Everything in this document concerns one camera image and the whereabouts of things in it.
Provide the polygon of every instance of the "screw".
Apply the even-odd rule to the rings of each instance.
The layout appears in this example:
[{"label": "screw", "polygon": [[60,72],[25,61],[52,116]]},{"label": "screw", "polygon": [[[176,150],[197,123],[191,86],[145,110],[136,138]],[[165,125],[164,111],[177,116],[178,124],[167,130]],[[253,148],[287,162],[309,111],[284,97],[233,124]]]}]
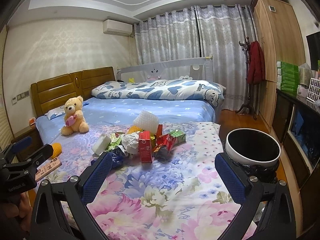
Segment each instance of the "screw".
[{"label": "screw", "polygon": [[41,182],[41,185],[42,186],[46,186],[48,184],[48,180],[47,179],[44,179],[42,182]]},{"label": "screw", "polygon": [[281,186],[287,185],[287,183],[286,183],[284,180],[282,180],[282,179],[279,181],[279,184],[280,184]]},{"label": "screw", "polygon": [[70,178],[70,181],[71,181],[72,183],[77,182],[77,181],[78,181],[78,176],[72,176],[72,177]]},{"label": "screw", "polygon": [[250,181],[251,182],[257,182],[258,181],[258,178],[256,176],[250,176]]}]

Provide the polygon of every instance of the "pink heart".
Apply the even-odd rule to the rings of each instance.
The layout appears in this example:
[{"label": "pink heart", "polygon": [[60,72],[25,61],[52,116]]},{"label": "pink heart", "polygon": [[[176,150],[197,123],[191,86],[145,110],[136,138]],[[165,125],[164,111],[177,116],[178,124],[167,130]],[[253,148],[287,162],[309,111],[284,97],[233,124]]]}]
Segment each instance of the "pink heart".
[{"label": "pink heart", "polygon": [[72,115],[66,120],[66,126],[71,126],[76,122],[76,118]]}]

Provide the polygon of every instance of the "red coat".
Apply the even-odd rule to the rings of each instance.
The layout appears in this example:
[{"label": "red coat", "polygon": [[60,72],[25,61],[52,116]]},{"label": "red coat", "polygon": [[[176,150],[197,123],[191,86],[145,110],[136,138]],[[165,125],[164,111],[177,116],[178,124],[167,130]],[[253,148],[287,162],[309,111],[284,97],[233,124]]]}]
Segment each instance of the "red coat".
[{"label": "red coat", "polygon": [[260,44],[257,41],[250,46],[250,64],[247,77],[248,84],[259,84],[266,79],[266,69],[264,66],[264,57]]}]

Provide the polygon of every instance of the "curtain rod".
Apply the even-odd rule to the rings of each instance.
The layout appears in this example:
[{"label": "curtain rod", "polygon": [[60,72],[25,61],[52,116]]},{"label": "curtain rod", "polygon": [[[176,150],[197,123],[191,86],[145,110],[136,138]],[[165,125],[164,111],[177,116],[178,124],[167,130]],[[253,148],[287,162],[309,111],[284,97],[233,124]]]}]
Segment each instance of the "curtain rod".
[{"label": "curtain rod", "polygon": [[[221,5],[213,5],[214,8],[221,8]],[[235,8],[235,5],[227,5],[229,8]],[[200,6],[201,9],[207,9],[208,6]]]}]

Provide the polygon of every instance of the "gray curtain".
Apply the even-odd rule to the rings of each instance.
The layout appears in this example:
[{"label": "gray curtain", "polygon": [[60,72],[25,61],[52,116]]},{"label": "gray curtain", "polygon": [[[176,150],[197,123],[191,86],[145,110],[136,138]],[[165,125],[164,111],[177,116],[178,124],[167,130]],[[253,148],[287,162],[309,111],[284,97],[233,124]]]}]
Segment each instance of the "gray curtain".
[{"label": "gray curtain", "polygon": [[[256,40],[255,28],[249,7],[196,6],[203,56],[213,54],[213,81],[227,88],[224,109],[238,110],[246,102],[246,53],[239,46],[249,37]],[[252,101],[256,104],[256,93]]]},{"label": "gray curtain", "polygon": [[157,15],[134,25],[139,65],[200,57],[195,10]]}]

